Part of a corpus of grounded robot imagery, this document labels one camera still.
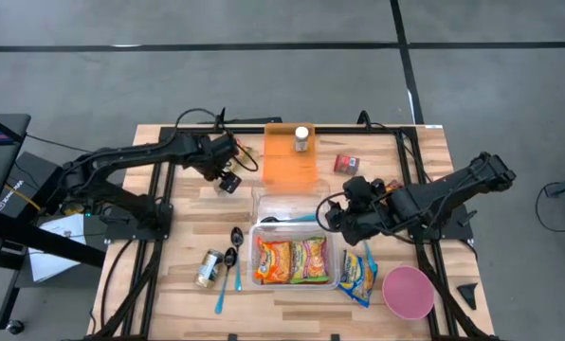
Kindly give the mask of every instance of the wooden tabletop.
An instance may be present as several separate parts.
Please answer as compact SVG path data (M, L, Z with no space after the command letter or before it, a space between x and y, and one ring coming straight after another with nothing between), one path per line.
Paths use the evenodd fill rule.
M134 144L156 142L162 125L139 125ZM421 153L427 173L432 178L453 171L445 133L441 127L416 126ZM262 135L236 135L243 144L262 155ZM338 153L360 158L358 173L368 180L375 177L385 182L402 182L396 142L389 135L319 135L317 136L319 179L328 183L331 192L341 189L349 177L333 174ZM152 166L137 167L126 172L124 188L140 194L148 191ZM167 167L162 167L158 193L162 193ZM371 295L371 306L363 308L340 290L272 291L251 290L247 286L247 248L241 247L242 292L234 291L235 271L230 272L224 311L214 313L222 287L221 276L213 289L203 289L193 283L199 264L209 248L225 251L230 247L229 232L239 226L247 235L251 222L252 187L261 185L261 172L236 170L243 183L233 194L218 194L213 183L206 182L195 170L177 168L173 183L174 219L170 238L164 242L162 260L152 315L150 339L225 339L229 333L239 339L330 339L332 333L342 340L367 339L429 339L428 322L406 321L396 317L385 305L381 285L394 267L417 266L414 246L384 236L370 239L379 273ZM93 314L100 320L100 298L103 283L114 257L124 242L108 248L96 295ZM479 269L472 252L456 241L442 241L443 256L451 293L464 311L483 331L493 333L491 319L483 293ZM106 300L106 319L127 295L137 242L126 250L114 270ZM356 248L364 255L362 247ZM472 311L455 289L458 285L478 282L477 310ZM144 297L137 301L133 333L138 333ZM441 333L447 332L440 298L436 312Z

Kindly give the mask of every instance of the caster wheel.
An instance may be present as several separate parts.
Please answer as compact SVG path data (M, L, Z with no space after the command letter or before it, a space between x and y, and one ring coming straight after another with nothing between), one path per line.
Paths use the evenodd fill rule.
M23 332L24 328L25 326L23 323L21 323L21 321L10 320L5 329L11 334L17 335L18 333Z

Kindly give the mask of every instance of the ramen packet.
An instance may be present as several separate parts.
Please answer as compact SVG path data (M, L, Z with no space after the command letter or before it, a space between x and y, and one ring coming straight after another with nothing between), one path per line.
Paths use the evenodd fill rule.
M291 242L293 267L291 284L322 284L327 276L327 240L322 237Z
M261 250L260 266L255 278L262 284L288 283L291 278L291 242L264 242L257 239Z
M371 269L368 262L352 251L345 250L342 271L338 288L360 305L369 308L369 298L377 277L377 268Z

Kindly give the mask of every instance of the pink plastic bowl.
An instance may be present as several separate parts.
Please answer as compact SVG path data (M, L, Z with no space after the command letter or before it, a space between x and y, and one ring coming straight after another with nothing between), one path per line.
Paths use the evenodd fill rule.
M401 265L390 271L381 291L388 308L407 320L424 318L434 306L432 284L412 266Z

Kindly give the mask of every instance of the paper sheet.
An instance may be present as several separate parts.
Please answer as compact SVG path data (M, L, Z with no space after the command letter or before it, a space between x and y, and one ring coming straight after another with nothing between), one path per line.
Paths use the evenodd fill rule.
M81 214L74 214L62 219L57 219L44 223L40 229L55 233L63 237L70 237L72 241L86 244L84 239L84 217ZM80 264L78 261L44 254L36 249L29 249L29 261L32 266L32 278L34 282L41 282L61 274L63 271Z

